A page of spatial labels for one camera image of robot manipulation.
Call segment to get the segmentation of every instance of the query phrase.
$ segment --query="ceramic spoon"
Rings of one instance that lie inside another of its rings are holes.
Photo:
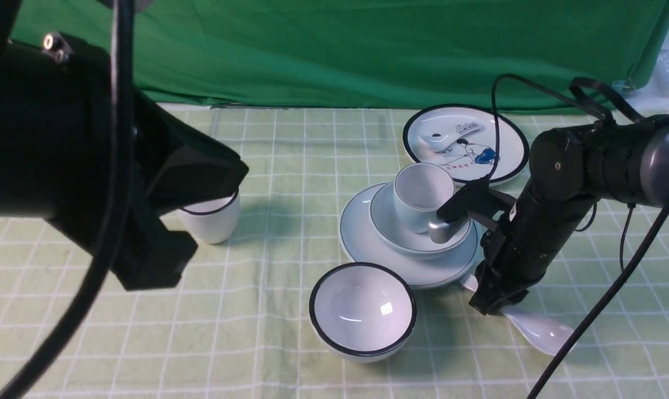
[[[477,291],[477,279],[474,275],[463,277],[460,284],[473,293]],[[550,356],[555,356],[573,333],[573,329],[569,326],[542,315],[529,313],[519,306],[504,306],[500,313],[514,324],[534,348]]]

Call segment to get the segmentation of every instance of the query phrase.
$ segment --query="metal screw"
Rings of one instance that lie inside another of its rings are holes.
[[[59,38],[54,37],[53,34],[49,33],[44,36],[44,42],[42,44],[44,45],[45,50],[56,50],[61,42],[59,42]]]

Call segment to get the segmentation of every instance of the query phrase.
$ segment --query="white plate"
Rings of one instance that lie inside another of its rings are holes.
[[[500,121],[499,166],[490,181],[499,185],[524,169],[529,160],[529,142],[517,126],[503,116]],[[477,124],[468,132],[466,126]],[[436,152],[421,139],[457,136],[468,145],[456,143]],[[495,117],[481,108],[441,105],[424,109],[409,119],[403,128],[403,146],[414,162],[428,162],[444,167],[459,184],[484,177],[492,169],[495,156]]]
[[[368,216],[374,194],[385,184],[375,185],[355,195],[342,211],[339,218],[339,243],[349,259],[382,265],[403,278],[413,289],[438,287],[465,275],[477,259],[482,235],[478,224],[473,223],[475,229],[468,237],[439,258],[407,258],[380,240]]]

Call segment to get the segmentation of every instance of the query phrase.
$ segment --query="white bowl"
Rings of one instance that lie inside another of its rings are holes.
[[[231,237],[241,216],[239,190],[230,197],[183,207],[178,214],[194,237],[206,243],[223,243]]]
[[[310,322],[333,353],[372,363],[397,352],[416,323],[413,292],[401,277],[373,263],[327,272],[310,294]]]
[[[411,232],[398,220],[391,192],[393,183],[388,183],[374,194],[369,204],[369,217],[379,239],[401,255],[423,260],[443,256],[463,242],[472,230],[472,222],[468,220],[450,241],[434,243],[427,233]]]

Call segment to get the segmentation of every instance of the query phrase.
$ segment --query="cartoon figure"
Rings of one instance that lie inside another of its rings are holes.
[[[473,163],[491,165],[495,162],[496,153],[490,147],[469,143],[465,139],[458,139],[457,144],[465,149]]]

